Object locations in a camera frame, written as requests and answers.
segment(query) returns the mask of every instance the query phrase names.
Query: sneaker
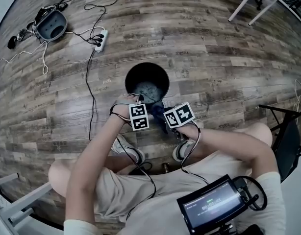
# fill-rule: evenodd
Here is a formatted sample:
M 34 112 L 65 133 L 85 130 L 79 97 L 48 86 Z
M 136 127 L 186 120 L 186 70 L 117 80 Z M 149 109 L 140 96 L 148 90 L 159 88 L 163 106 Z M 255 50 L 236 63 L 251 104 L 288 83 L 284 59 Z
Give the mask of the sneaker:
M 123 146 L 123 148 L 125 149 L 125 151 L 130 154 L 133 155 L 136 158 L 136 163 L 138 165 L 142 164 L 145 161 L 145 154 L 140 151 L 139 149 L 135 148 L 133 145 L 129 144 L 125 138 L 118 134 L 117 138 L 119 139 L 121 145 Z M 118 154 L 123 154 L 125 153 L 125 151 L 122 149 L 121 145 L 119 144 L 118 140 L 116 139 L 111 147 L 111 149 L 118 153 Z
M 193 120 L 193 122 L 198 126 L 198 128 L 201 128 L 201 129 L 204 128 L 204 123 L 202 120 L 195 119 L 195 120 Z M 172 158 L 177 162 L 182 162 L 183 159 L 185 158 L 186 149 L 189 146 L 193 145 L 194 143 L 195 143 L 194 140 L 188 139 L 188 140 L 185 140 L 184 142 L 182 142 L 181 144 L 179 144 L 172 152 Z

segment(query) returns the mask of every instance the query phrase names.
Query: t-shirt sleeve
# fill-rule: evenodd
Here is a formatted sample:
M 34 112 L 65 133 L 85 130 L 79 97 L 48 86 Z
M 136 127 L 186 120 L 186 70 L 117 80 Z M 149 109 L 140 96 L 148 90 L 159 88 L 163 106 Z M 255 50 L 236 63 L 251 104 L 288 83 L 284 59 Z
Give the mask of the t-shirt sleeve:
M 237 232 L 245 231 L 250 225 L 256 224 L 265 235 L 285 234 L 285 206 L 282 198 L 280 175 L 277 172 L 268 172 L 256 179 L 263 187 L 267 195 L 267 207 L 263 211 L 247 209 L 244 213 L 235 218 Z M 256 203 L 263 204 L 263 197 L 259 189 L 251 184 L 249 191 L 252 195 L 260 196 Z
M 95 225 L 82 220 L 68 219 L 63 227 L 64 235 L 102 235 Z

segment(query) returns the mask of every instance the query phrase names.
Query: display screen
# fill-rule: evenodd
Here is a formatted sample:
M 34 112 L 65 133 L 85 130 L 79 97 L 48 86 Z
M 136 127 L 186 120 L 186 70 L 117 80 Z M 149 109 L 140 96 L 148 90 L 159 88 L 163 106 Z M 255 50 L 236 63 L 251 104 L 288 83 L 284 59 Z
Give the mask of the display screen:
M 240 194 L 232 189 L 229 182 L 225 182 L 199 198 L 183 204 L 183 207 L 191 226 L 195 228 L 242 204 Z

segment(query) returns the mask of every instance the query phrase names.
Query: power strip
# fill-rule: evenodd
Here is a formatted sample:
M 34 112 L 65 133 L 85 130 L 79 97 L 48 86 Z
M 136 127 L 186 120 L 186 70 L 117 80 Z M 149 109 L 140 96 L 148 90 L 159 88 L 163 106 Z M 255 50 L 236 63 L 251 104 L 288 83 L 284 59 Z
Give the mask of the power strip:
M 99 46 L 99 47 L 95 46 L 95 51 L 97 53 L 100 53 L 102 51 L 103 47 L 105 46 L 106 39 L 107 39 L 107 36 L 108 36 L 108 30 L 102 30 L 100 33 L 103 35 L 103 38 L 102 38 L 102 42 L 100 43 L 101 46 Z

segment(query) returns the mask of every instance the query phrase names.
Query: black trash bin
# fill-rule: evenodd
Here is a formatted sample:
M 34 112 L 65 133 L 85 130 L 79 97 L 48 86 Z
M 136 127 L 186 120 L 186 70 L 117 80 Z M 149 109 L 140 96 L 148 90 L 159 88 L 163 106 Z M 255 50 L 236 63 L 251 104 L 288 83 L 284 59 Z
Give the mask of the black trash bin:
M 157 64 L 140 63 L 134 66 L 125 78 L 125 89 L 130 93 L 142 95 L 142 103 L 149 109 L 159 102 L 169 89 L 169 77 Z

